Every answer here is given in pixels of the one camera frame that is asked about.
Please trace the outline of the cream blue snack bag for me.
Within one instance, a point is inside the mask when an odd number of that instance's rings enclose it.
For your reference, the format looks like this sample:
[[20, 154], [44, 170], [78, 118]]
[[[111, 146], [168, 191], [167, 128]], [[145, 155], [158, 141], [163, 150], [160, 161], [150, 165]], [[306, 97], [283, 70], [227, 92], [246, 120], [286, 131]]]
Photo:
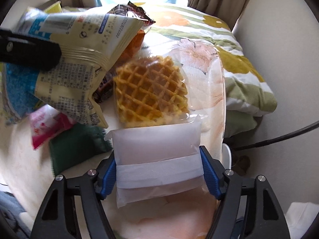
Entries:
[[62, 52], [57, 66], [38, 74], [34, 96], [81, 124], [107, 128], [93, 93], [143, 24], [103, 8], [54, 14], [28, 8], [18, 33], [56, 42]]

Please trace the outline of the clear waffle packet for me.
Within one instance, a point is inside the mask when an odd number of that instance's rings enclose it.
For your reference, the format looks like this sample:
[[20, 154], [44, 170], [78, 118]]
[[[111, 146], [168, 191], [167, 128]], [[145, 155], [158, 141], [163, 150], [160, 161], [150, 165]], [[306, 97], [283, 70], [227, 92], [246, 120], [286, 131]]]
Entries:
[[204, 184], [201, 117], [171, 57], [133, 59], [114, 76], [119, 129], [109, 133], [116, 164], [117, 206], [166, 197]]

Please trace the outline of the dark green packet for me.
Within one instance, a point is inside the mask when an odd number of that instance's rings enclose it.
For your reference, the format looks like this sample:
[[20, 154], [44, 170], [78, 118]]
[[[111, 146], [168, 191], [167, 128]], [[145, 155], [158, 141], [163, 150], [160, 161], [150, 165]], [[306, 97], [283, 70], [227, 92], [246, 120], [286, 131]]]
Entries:
[[110, 141], [104, 140], [105, 130], [98, 126], [75, 124], [49, 141], [54, 175], [76, 166], [96, 155], [110, 152]]

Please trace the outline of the light blue snack bag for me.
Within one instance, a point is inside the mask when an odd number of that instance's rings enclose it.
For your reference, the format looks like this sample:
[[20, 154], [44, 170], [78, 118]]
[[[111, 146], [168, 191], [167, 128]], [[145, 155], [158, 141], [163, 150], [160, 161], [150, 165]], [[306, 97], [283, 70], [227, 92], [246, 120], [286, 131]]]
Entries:
[[2, 68], [2, 105], [7, 126], [17, 124], [39, 109], [43, 102], [35, 97], [39, 72], [15, 64]]

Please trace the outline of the green cardboard box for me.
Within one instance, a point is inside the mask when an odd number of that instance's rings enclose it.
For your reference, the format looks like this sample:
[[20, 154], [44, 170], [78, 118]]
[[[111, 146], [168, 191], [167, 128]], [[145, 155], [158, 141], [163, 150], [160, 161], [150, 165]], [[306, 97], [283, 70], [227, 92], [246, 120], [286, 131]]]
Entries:
[[53, 3], [52, 5], [47, 7], [44, 10], [44, 12], [47, 14], [61, 13], [62, 12], [61, 2], [57, 1], [57, 2]]

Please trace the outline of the pink white snack packet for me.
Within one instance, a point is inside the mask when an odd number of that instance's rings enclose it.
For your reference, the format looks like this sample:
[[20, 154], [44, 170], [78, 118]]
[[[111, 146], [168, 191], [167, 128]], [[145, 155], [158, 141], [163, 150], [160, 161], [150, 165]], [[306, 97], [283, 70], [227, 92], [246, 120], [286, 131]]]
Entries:
[[70, 129], [76, 121], [50, 105], [44, 105], [29, 115], [33, 149], [38, 149], [47, 140]]

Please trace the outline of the small chocolate bar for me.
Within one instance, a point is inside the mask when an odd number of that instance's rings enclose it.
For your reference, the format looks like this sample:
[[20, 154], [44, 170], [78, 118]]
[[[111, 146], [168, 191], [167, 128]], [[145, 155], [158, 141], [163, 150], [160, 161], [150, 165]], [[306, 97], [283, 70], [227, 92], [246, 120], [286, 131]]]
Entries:
[[113, 95], [114, 76], [114, 71], [109, 71], [105, 74], [99, 87], [93, 93], [93, 99], [96, 103], [102, 103]]

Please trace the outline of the orange snack bag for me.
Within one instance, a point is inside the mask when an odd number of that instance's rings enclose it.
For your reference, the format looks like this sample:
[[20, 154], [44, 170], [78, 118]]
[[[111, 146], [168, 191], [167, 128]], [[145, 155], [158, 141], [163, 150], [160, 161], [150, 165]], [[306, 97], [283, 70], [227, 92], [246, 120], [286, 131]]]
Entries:
[[139, 30], [129, 45], [124, 49], [116, 63], [124, 64], [125, 62], [131, 60], [132, 57], [140, 50], [145, 35], [146, 33], [144, 30]]

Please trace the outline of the dark brown snack bag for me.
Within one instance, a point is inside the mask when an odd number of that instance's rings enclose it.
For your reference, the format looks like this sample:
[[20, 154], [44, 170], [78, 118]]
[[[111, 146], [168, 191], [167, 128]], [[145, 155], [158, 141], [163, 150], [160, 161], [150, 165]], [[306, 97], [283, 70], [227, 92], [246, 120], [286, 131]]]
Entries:
[[142, 20], [145, 26], [151, 26], [156, 23], [155, 20], [151, 19], [147, 15], [142, 7], [136, 6], [130, 1], [127, 4], [118, 4], [117, 6], [113, 7], [108, 14], [137, 18]]

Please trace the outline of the floral striped bed quilt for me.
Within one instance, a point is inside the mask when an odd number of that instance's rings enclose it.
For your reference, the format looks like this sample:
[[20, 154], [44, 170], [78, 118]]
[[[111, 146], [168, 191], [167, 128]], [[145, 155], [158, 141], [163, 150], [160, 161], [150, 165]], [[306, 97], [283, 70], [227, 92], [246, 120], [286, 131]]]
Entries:
[[212, 63], [220, 61], [225, 80], [225, 137], [255, 129], [257, 117], [275, 111], [273, 91], [223, 20], [170, 3], [146, 3], [142, 8], [155, 21], [151, 32], [179, 42], [177, 53], [184, 66], [205, 75]]

